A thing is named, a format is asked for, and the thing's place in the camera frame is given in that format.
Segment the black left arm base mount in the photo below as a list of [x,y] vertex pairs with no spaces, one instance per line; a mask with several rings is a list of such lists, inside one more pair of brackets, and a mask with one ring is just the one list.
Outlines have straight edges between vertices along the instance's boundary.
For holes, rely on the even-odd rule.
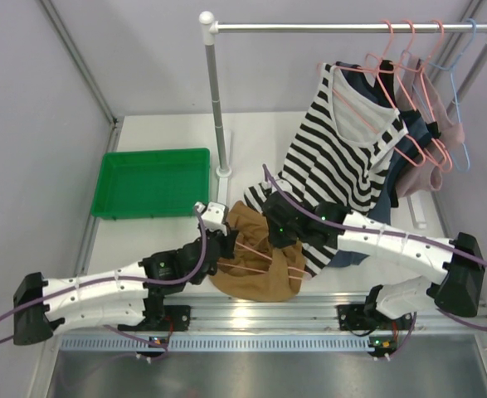
[[162,317],[145,319],[136,326],[119,324],[122,332],[185,332],[189,328],[192,308],[188,305],[166,305]]

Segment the tan tank top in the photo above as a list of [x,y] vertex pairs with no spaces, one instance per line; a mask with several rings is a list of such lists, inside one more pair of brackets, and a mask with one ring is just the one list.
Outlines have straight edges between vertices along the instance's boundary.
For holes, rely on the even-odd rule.
[[233,260],[220,258],[210,280],[231,297],[256,302],[284,302],[296,296],[304,279],[302,244],[279,249],[269,242],[266,218],[242,201],[230,209],[227,221],[238,230]]

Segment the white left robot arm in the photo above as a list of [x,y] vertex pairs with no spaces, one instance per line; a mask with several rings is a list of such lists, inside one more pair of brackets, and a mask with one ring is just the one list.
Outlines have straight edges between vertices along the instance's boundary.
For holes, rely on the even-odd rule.
[[13,342],[28,346],[73,329],[119,325],[129,330],[160,327],[163,300],[199,285],[232,259],[238,232],[207,231],[177,250],[166,250],[114,271],[79,278],[24,277],[13,296]]

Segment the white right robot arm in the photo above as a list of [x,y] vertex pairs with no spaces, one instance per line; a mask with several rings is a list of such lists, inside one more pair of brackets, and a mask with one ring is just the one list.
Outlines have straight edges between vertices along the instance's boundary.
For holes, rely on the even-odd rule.
[[308,208],[280,192],[269,196],[262,212],[275,247],[300,241],[316,249],[366,255],[415,273],[413,279],[371,288],[363,312],[373,328],[385,328],[408,313],[427,309],[462,318],[478,313],[485,268],[479,263],[480,249],[471,235],[430,240],[340,204],[324,201]]

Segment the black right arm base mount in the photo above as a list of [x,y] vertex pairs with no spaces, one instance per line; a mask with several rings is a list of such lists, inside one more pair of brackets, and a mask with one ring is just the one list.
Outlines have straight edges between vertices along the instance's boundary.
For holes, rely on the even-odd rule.
[[374,309],[365,309],[361,303],[340,304],[336,307],[339,329],[357,335],[388,330],[392,320]]

